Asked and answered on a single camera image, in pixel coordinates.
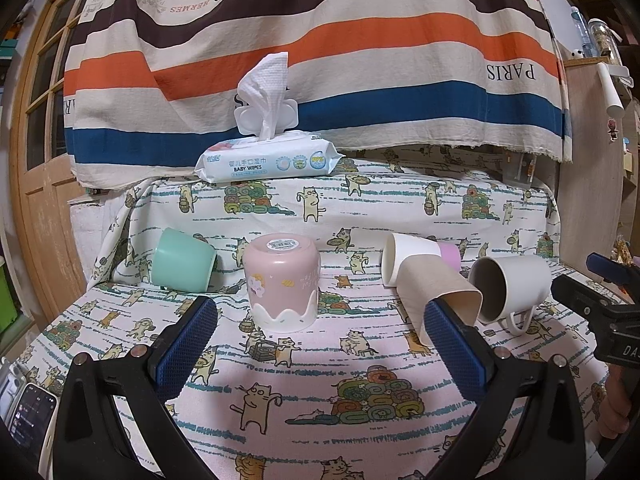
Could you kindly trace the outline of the person's right hand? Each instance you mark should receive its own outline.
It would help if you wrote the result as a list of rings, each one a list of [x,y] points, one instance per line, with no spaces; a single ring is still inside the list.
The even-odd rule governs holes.
[[[616,439],[630,425],[631,402],[623,383],[623,367],[611,364],[605,382],[605,397],[600,404],[598,429],[607,439]]]

